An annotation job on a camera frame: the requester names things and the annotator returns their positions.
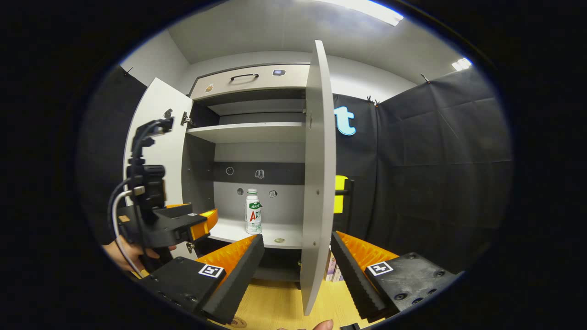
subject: open cabinet door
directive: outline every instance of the open cabinet door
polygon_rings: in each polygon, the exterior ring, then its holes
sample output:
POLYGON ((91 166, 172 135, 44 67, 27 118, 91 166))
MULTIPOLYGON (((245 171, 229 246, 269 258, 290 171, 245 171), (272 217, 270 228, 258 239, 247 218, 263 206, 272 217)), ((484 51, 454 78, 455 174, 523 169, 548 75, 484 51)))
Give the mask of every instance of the open cabinet door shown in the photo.
MULTIPOLYGON (((163 118, 168 109, 174 117, 171 132, 154 137, 155 144, 143 148, 145 164, 163 165, 165 167, 166 204, 182 204, 181 193, 181 155, 185 139, 187 124, 181 125, 184 111, 191 112, 192 100, 175 88, 155 78, 149 85, 130 123, 129 133, 124 147, 122 176, 126 179, 126 167, 131 155, 131 144, 137 127, 154 119, 163 118)), ((126 197, 126 204, 131 205, 130 198, 126 197)))
POLYGON ((332 232, 336 176, 334 103, 322 41, 315 41, 306 85, 306 175, 303 200, 304 315, 310 315, 324 276, 332 232))

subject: ceiling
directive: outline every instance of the ceiling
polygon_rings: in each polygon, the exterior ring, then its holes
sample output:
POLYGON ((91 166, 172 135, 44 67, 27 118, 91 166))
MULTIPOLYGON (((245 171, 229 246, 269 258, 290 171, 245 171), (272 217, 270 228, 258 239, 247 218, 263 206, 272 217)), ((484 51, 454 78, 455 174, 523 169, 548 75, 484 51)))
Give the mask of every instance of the ceiling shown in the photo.
POLYGON ((169 33, 190 63, 269 50, 312 52, 363 62, 414 83, 454 71, 462 58, 428 30, 404 18, 391 26, 369 15, 312 0, 230 0, 190 16, 169 33))

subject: wooden floor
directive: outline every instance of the wooden floor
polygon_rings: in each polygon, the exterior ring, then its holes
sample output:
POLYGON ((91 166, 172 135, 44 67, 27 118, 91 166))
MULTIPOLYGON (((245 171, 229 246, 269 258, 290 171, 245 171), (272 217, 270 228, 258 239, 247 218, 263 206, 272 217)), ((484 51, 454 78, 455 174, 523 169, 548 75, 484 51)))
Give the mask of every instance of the wooden floor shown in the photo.
MULTIPOLYGON (((251 330, 312 330, 316 324, 328 319, 333 319, 333 329, 354 323, 358 323, 360 328, 370 325, 359 317, 344 282, 324 280, 310 316, 303 315, 302 292, 293 282, 252 280, 235 317, 245 321, 245 329, 251 330)), ((223 326, 228 329, 242 328, 223 326)))

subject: drawer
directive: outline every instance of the drawer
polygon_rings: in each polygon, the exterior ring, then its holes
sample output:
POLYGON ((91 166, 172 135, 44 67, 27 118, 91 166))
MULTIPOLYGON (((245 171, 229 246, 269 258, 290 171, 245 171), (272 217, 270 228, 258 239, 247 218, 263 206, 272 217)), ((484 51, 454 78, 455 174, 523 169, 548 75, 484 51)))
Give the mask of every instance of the drawer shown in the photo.
POLYGON ((190 98, 204 100, 238 92, 305 89, 309 67, 308 64, 262 65, 198 77, 190 92, 190 98))

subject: white cable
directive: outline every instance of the white cable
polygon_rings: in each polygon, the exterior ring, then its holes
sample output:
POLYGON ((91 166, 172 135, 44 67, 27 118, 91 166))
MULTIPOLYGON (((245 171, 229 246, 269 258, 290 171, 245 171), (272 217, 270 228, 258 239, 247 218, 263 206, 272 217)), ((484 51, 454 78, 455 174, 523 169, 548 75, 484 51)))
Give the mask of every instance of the white cable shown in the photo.
MULTIPOLYGON (((141 190, 141 189, 144 192, 144 187, 142 187, 142 186, 141 187, 136 187, 134 189, 135 194, 139 194, 139 193, 137 193, 137 191, 138 190, 141 190)), ((112 226, 114 228, 114 235, 116 236, 116 239, 114 241, 116 242, 116 245, 118 246, 118 249, 120 250, 120 253, 122 253, 122 256, 124 257, 124 259, 126 259, 126 261, 134 269, 134 271, 137 273, 137 275, 140 278, 143 278, 143 275, 139 271, 139 268, 132 262, 132 260, 126 254, 126 251, 122 247, 122 241, 120 240, 120 233, 118 231, 118 221, 116 221, 116 208, 117 208, 118 203, 120 202, 120 200, 123 197, 126 197, 126 196, 130 196, 130 190, 123 191, 122 193, 118 194, 118 196, 116 196, 116 198, 114 199, 114 203, 112 204, 112 226)))

